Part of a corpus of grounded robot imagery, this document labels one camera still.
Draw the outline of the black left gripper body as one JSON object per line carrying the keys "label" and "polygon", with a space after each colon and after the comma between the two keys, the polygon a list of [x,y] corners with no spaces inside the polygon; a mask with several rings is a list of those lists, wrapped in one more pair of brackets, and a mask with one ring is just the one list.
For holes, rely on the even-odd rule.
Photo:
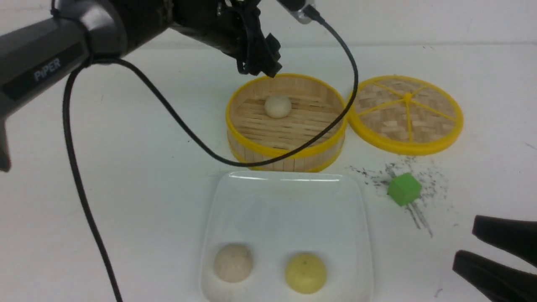
{"label": "black left gripper body", "polygon": [[237,59],[238,40],[263,40],[258,0],[174,0],[172,29]]}

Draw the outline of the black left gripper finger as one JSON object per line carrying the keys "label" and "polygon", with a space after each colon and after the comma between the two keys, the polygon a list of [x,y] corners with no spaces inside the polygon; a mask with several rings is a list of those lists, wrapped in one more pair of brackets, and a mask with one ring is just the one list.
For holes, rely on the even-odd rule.
{"label": "black left gripper finger", "polygon": [[238,40],[237,71],[242,75],[269,75],[266,68],[266,54],[269,50],[265,40]]}
{"label": "black left gripper finger", "polygon": [[262,72],[266,76],[274,78],[282,69],[282,65],[279,62],[281,45],[271,33],[265,37],[263,42],[265,53],[262,59]]}

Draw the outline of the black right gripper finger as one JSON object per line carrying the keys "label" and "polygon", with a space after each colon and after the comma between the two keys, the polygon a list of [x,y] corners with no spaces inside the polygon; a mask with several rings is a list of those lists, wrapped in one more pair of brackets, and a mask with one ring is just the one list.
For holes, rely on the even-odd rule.
{"label": "black right gripper finger", "polygon": [[464,250],[455,253],[452,269],[491,302],[537,300],[535,274],[512,269]]}
{"label": "black right gripper finger", "polygon": [[481,241],[502,249],[537,266],[537,222],[477,215],[472,234]]}

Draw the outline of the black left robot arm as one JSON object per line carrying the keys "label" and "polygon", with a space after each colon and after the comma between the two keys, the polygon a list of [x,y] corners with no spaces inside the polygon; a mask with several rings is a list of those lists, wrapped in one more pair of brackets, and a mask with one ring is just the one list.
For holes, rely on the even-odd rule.
{"label": "black left robot arm", "polygon": [[257,0],[56,0],[49,19],[0,39],[0,116],[90,61],[122,58],[174,29],[237,61],[240,74],[274,77],[280,43],[265,36]]}

